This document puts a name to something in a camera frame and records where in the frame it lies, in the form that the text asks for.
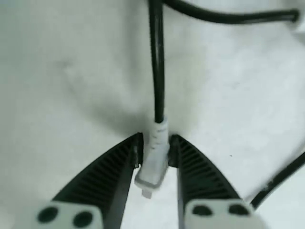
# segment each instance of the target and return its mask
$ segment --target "cable end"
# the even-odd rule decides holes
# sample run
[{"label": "cable end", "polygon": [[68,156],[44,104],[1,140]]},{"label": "cable end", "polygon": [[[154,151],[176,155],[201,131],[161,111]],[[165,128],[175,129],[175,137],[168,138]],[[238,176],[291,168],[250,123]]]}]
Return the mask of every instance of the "cable end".
[{"label": "cable end", "polygon": [[149,143],[146,147],[146,158],[135,177],[135,184],[142,189],[142,195],[151,198],[163,182],[168,167],[168,123],[153,123],[150,129]]}]

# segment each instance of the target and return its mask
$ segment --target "black wire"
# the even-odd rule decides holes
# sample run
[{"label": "black wire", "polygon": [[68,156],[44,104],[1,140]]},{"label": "black wire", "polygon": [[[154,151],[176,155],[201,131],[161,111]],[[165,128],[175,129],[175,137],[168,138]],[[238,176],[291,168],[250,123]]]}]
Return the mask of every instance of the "black wire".
[{"label": "black wire", "polygon": [[280,184],[282,184],[287,178],[295,173],[299,168],[305,164],[305,152],[301,154],[296,160],[290,163],[286,168],[279,172],[273,180],[268,184],[266,188],[261,190],[251,201],[254,209],[257,209],[267,196],[271,194]]},{"label": "black wire", "polygon": [[228,14],[202,9],[182,0],[163,0],[163,2],[174,10],[190,17],[221,24],[253,24],[271,21],[295,22],[299,16],[299,10],[296,9],[249,14]]},{"label": "black wire", "polygon": [[152,73],[154,85],[155,122],[164,119],[164,46],[163,46],[163,3],[162,0],[148,0],[149,25],[152,52]]}]

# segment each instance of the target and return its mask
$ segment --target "cable plug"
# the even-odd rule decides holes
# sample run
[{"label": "cable plug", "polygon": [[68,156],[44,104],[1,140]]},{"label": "cable plug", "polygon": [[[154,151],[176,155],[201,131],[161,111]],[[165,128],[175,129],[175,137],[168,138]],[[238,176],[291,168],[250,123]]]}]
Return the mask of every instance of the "cable plug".
[{"label": "cable plug", "polygon": [[142,189],[142,195],[151,198],[163,182],[168,167],[168,122],[153,123],[149,133],[149,143],[145,148],[146,157],[135,177],[135,184]]}]

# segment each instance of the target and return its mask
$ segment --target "white surface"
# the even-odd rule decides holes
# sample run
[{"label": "white surface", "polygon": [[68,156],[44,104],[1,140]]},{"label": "white surface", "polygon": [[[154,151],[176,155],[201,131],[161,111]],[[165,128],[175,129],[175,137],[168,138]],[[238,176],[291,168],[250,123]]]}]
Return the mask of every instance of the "white surface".
[{"label": "white surface", "polygon": [[[234,12],[283,5],[197,3]],[[252,195],[303,147],[305,46],[283,23],[215,25],[166,7],[164,21],[170,130],[202,150],[242,197]],[[22,206],[52,198],[102,152],[144,130],[153,87],[146,1],[3,0],[0,31],[6,229]],[[175,185],[170,169],[152,200],[132,186],[123,229],[176,229]]]},{"label": "white surface", "polygon": [[[37,216],[48,207],[55,207],[58,210],[56,217],[47,223],[39,222]],[[92,214],[92,221],[85,227],[86,229],[104,228],[102,214],[97,207],[52,201],[37,203],[37,206],[28,208],[17,218],[12,229],[76,229],[77,227],[73,224],[75,216],[82,212],[90,212]]]},{"label": "white surface", "polygon": [[258,208],[269,228],[301,228],[304,226],[305,167],[283,183]]}]

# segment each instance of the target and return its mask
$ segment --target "mounting hole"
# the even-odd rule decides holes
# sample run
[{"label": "mounting hole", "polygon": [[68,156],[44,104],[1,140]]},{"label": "mounting hole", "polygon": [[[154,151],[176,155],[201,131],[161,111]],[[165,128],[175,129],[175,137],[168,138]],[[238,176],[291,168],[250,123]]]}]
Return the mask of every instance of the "mounting hole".
[{"label": "mounting hole", "polygon": [[78,213],[73,220],[73,225],[77,228],[84,228],[91,224],[93,215],[91,212],[83,211]]},{"label": "mounting hole", "polygon": [[193,208],[193,214],[197,216],[211,216],[213,212],[205,205],[198,205]]},{"label": "mounting hole", "polygon": [[40,211],[37,219],[40,223],[49,223],[56,218],[57,214],[58,209],[56,207],[47,207]]},{"label": "mounting hole", "polygon": [[234,215],[239,216],[248,216],[250,215],[249,211],[240,204],[234,204],[229,207],[229,212]]}]

